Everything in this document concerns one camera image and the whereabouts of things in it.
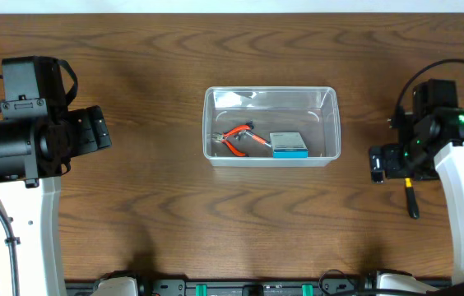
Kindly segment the red handled pliers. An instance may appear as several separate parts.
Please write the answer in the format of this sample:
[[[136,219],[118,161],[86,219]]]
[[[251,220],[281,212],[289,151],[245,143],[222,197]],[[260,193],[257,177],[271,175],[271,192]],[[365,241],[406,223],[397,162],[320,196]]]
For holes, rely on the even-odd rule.
[[[225,145],[233,155],[238,157],[247,157],[248,155],[238,150],[230,141],[230,139],[240,139],[245,132],[249,132],[253,129],[251,124],[243,124],[232,128],[228,132],[213,132],[211,139],[216,143]]]

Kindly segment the small claw hammer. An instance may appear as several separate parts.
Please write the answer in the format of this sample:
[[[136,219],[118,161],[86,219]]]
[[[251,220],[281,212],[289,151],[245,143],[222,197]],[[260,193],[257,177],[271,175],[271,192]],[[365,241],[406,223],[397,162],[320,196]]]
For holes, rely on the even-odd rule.
[[[244,125],[238,126],[238,127],[236,127],[236,129],[237,129],[237,133],[236,133],[235,137],[238,140],[242,136],[246,136],[246,137],[252,138],[254,141],[259,143],[260,145],[267,146],[267,147],[271,148],[271,143],[268,140],[266,140],[266,139],[258,136],[257,134],[253,133],[254,125],[253,125],[252,121],[247,122]]]

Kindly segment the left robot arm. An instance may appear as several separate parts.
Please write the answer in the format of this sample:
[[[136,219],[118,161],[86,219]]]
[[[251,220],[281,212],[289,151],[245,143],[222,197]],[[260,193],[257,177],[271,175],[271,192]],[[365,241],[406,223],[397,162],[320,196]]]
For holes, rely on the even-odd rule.
[[[78,79],[62,59],[2,60],[0,294],[64,295],[61,178],[74,157],[111,146],[98,106],[70,110]]]

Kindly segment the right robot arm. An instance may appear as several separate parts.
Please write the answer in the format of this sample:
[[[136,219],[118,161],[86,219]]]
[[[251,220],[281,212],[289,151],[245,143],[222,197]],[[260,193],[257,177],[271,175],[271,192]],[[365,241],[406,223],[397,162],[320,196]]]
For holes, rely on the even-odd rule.
[[[392,118],[398,141],[369,148],[374,183],[402,179],[411,217],[419,216],[414,181],[442,183],[452,233],[452,283],[439,289],[400,272],[379,272],[377,295],[393,292],[422,295],[464,295],[464,109],[458,105],[454,81],[430,79],[415,86],[413,109],[398,107]]]

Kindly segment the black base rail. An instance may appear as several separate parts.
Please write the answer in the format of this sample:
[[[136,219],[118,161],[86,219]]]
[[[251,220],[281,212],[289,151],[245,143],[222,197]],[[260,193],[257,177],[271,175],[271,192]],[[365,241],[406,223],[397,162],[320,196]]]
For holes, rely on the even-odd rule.
[[[205,285],[206,295],[305,295],[302,286],[313,288],[313,295],[323,295],[317,280],[293,281],[196,281],[183,279],[148,280],[145,292],[151,295],[162,296],[190,296],[196,295],[196,286]],[[451,286],[450,280],[422,280],[422,283],[437,289]],[[67,295],[92,295],[96,282],[66,282]],[[326,278],[322,281],[324,289],[335,294],[353,289],[355,286],[349,280],[339,278]]]

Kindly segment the clear plastic container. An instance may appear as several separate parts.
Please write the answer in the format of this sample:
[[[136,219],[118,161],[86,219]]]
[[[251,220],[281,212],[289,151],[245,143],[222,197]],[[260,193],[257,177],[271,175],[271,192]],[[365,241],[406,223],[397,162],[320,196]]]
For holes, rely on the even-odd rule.
[[[233,155],[211,139],[253,122],[253,133],[268,140],[273,132],[299,132],[308,158],[281,159],[272,148],[250,137],[230,139],[247,157]],[[206,90],[202,115],[202,151],[214,166],[324,167],[341,155],[341,119],[330,86],[213,86]]]

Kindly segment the blue white cardboard box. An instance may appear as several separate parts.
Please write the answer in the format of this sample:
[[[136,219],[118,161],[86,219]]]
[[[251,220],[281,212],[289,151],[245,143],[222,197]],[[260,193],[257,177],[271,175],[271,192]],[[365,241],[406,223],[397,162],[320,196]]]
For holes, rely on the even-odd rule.
[[[273,132],[270,134],[270,141],[274,158],[309,157],[309,150],[299,132]]]

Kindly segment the black yellow screwdriver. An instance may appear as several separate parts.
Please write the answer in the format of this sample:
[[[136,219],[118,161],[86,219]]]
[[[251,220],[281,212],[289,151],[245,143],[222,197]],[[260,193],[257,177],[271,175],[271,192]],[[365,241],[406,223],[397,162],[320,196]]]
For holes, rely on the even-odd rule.
[[[408,215],[417,220],[420,218],[420,210],[416,202],[415,191],[410,178],[405,179],[405,194]]]

